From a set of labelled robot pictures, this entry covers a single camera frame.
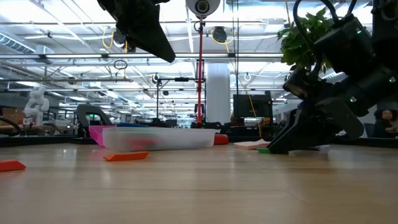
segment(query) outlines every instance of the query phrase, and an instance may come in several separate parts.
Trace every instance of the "red pole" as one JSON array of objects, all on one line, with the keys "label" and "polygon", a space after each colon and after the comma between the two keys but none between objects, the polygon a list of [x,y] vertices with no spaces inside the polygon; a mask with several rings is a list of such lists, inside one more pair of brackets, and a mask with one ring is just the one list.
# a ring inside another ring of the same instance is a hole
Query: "red pole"
[{"label": "red pole", "polygon": [[203,43],[203,25],[202,25],[203,18],[200,18],[200,28],[199,28],[199,67],[198,67],[198,119],[197,119],[197,126],[201,128],[201,70],[202,70],[202,62],[201,62],[201,55],[202,55],[202,43]]}]

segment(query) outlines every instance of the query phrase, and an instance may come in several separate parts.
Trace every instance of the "pillar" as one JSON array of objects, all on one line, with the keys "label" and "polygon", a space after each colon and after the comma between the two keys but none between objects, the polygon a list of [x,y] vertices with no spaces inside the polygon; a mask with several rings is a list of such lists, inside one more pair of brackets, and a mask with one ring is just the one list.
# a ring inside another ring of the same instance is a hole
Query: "pillar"
[{"label": "pillar", "polygon": [[227,63],[209,63],[206,73],[207,122],[230,122],[231,91]]}]

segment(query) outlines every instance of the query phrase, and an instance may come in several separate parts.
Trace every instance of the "green object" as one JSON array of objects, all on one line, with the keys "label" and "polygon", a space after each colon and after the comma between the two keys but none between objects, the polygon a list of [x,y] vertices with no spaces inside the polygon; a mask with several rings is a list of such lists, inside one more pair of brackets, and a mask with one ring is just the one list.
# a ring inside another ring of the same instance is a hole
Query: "green object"
[{"label": "green object", "polygon": [[268,148],[258,148],[257,151],[259,151],[260,153],[266,153],[266,154],[271,153]]},{"label": "green object", "polygon": [[[325,17],[326,8],[317,12],[315,15],[307,13],[305,18],[300,17],[300,24],[307,31],[308,38],[315,42],[319,38],[331,31],[333,19]],[[296,64],[297,68],[306,68],[311,70],[311,66],[315,63],[315,57],[310,51],[304,38],[300,35],[297,26],[293,23],[289,28],[278,32],[278,40],[285,34],[287,37],[282,39],[280,51],[284,54],[280,62],[287,63],[287,65]],[[326,72],[331,68],[329,61],[324,57],[322,60],[322,71]]]}]

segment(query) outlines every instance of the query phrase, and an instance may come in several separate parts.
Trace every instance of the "orange block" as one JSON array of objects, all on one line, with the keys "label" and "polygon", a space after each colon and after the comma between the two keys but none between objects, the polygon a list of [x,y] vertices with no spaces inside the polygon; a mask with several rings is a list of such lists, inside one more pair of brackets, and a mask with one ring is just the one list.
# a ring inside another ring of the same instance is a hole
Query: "orange block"
[{"label": "orange block", "polygon": [[216,134],[214,136],[214,144],[228,144],[228,136],[226,134]]},{"label": "orange block", "polygon": [[5,160],[0,161],[0,172],[2,171],[12,171],[12,170],[23,170],[26,166],[21,164],[21,162],[17,160]]},{"label": "orange block", "polygon": [[114,161],[129,161],[136,159],[145,159],[149,152],[131,152],[131,153],[110,153],[104,156],[104,159],[110,162]]}]

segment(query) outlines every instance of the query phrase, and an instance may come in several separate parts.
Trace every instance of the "camera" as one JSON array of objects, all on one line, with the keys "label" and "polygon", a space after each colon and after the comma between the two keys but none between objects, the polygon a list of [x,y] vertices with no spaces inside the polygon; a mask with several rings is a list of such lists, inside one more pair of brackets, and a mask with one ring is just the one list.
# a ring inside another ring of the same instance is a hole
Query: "camera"
[{"label": "camera", "polygon": [[197,17],[206,17],[214,13],[221,0],[187,0],[188,8]]}]

